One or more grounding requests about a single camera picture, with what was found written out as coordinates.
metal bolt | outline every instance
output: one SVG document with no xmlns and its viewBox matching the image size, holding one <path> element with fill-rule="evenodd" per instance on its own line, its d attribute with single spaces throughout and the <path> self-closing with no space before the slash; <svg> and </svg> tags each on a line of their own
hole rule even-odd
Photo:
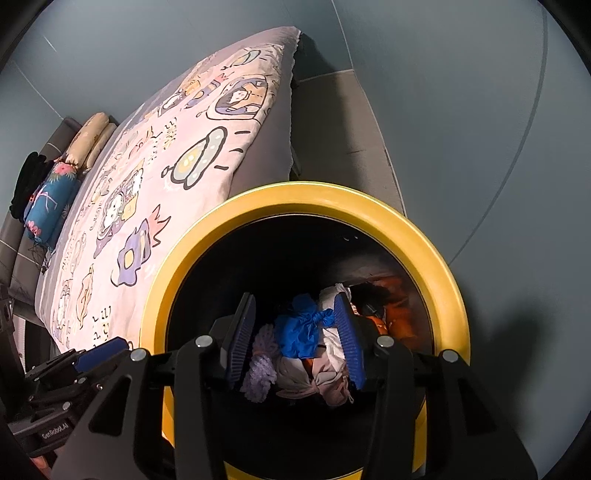
<svg viewBox="0 0 591 480">
<path fill-rule="evenodd" d="M 443 359 L 446 362 L 450 362 L 451 364 L 453 362 L 456 362 L 457 359 L 459 358 L 458 354 L 456 352 L 454 352 L 453 350 L 445 350 L 441 356 L 443 357 Z"/>
<path fill-rule="evenodd" d="M 131 352 L 129 356 L 134 362 L 140 362 L 144 358 L 146 358 L 146 355 L 148 355 L 148 352 L 146 350 L 144 350 L 143 348 L 136 348 Z"/>
<path fill-rule="evenodd" d="M 201 335 L 195 339 L 195 345 L 200 348 L 205 348 L 210 346 L 213 343 L 213 338 L 209 335 Z"/>
<path fill-rule="evenodd" d="M 378 337 L 378 345 L 382 348 L 390 348 L 394 345 L 394 339 L 390 335 L 381 335 Z"/>
</svg>

cartoon print bedding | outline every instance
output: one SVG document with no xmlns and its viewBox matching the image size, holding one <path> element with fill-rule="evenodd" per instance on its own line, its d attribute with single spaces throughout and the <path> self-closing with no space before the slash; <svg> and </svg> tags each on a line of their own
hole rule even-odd
<svg viewBox="0 0 591 480">
<path fill-rule="evenodd" d="M 283 54 L 284 45 L 263 43 L 215 65 L 208 57 L 113 136 L 37 289 L 37 312 L 62 351 L 114 336 L 137 346 L 155 273 L 195 221 L 228 198 L 273 106 Z"/>
</svg>

